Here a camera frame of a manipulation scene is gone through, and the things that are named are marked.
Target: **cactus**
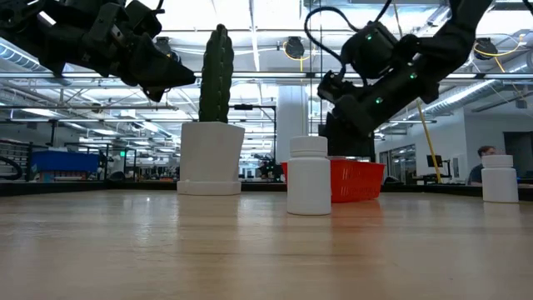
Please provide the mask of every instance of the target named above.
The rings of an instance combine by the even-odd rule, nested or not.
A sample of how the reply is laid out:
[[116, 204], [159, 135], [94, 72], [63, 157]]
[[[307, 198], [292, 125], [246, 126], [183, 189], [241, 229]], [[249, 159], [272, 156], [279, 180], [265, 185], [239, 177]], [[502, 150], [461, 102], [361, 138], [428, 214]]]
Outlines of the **cactus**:
[[227, 29], [219, 24], [211, 33], [203, 56], [200, 122], [227, 123], [234, 57]]

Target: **red basket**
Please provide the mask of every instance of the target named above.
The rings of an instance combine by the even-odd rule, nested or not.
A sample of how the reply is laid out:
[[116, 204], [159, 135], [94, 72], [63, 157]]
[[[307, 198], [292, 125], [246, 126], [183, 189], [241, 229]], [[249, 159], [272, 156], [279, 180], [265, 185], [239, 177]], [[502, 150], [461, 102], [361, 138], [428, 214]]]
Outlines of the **red basket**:
[[[288, 184], [287, 162], [281, 164]], [[384, 164], [331, 160], [331, 202], [349, 203], [378, 198]]]

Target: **white plant pot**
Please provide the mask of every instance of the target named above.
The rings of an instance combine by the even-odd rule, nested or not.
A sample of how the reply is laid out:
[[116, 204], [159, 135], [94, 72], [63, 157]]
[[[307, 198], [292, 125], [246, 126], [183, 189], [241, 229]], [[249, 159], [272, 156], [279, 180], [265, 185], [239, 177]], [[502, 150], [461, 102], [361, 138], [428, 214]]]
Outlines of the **white plant pot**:
[[238, 179], [244, 128], [223, 122], [182, 125], [182, 156], [177, 193], [227, 196], [241, 193]]

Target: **pillar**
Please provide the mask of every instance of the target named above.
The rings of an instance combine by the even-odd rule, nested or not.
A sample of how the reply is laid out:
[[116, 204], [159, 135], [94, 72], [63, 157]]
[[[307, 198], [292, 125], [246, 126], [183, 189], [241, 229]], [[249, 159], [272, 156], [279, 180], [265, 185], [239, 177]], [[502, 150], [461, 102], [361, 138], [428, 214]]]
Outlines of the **pillar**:
[[291, 139], [308, 134], [308, 99], [305, 86], [280, 86], [277, 97], [276, 161], [291, 158]]

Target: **table surface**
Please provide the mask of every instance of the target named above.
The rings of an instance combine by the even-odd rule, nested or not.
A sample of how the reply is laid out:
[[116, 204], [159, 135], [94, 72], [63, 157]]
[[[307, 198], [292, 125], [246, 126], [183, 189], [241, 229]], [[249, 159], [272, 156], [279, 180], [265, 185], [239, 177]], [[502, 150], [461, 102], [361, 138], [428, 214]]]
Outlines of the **table surface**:
[[531, 299], [533, 206], [386, 193], [332, 215], [286, 194], [0, 198], [2, 299]]

